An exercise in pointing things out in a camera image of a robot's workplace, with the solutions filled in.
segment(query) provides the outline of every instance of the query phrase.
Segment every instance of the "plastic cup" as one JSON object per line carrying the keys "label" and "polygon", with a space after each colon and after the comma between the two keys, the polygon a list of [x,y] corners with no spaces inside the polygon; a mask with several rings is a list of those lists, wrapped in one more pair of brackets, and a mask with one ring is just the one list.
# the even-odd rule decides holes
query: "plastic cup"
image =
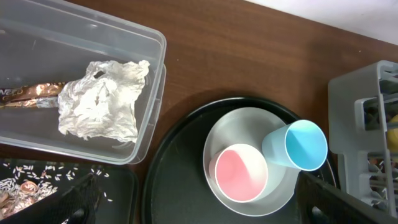
{"label": "plastic cup", "polygon": [[234,144],[210,161],[209,173],[228,199],[244,203],[259,199],[268,181],[264,156],[255,147]]}
{"label": "plastic cup", "polygon": [[313,171],[325,162],[328,143],[315,123],[299,120],[268,134],[262,141],[262,153],[269,162]]}

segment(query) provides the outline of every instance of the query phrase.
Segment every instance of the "wooden table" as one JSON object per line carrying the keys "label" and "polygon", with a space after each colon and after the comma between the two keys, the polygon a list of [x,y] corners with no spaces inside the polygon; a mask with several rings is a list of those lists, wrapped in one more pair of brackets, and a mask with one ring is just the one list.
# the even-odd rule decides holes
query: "wooden table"
{"label": "wooden table", "polygon": [[[243,0],[71,2],[166,36],[167,78],[159,122],[147,157],[130,166],[141,186],[162,136],[183,115],[209,101],[261,96],[328,133],[328,82],[379,60],[398,62],[396,45]],[[5,145],[0,145],[0,156],[81,161]]]}

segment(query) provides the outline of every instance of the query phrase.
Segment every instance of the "crumpled paper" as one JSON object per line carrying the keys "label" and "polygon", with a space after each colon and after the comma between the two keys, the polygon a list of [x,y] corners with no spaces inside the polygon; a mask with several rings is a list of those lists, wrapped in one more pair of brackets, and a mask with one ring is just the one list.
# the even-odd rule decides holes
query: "crumpled paper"
{"label": "crumpled paper", "polygon": [[[103,75],[96,78],[98,72]],[[58,95],[62,134],[87,140],[106,137],[136,142],[134,102],[145,86],[149,62],[91,62],[81,80],[69,82]]]}

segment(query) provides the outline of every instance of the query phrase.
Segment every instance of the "gold foil wrapper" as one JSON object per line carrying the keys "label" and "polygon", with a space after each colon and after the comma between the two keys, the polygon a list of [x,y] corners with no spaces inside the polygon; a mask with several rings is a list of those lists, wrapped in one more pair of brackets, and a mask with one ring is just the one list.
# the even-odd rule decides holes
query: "gold foil wrapper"
{"label": "gold foil wrapper", "polygon": [[58,107],[65,83],[43,83],[15,89],[0,88],[0,109]]}

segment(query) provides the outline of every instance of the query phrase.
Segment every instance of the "blue cup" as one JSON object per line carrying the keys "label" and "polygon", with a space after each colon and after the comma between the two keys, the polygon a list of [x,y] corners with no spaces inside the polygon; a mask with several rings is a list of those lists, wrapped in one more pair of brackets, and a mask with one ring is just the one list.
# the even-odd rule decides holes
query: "blue cup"
{"label": "blue cup", "polygon": [[262,153],[267,162],[313,171],[325,162],[328,143],[314,122],[299,120],[268,134],[262,141]]}

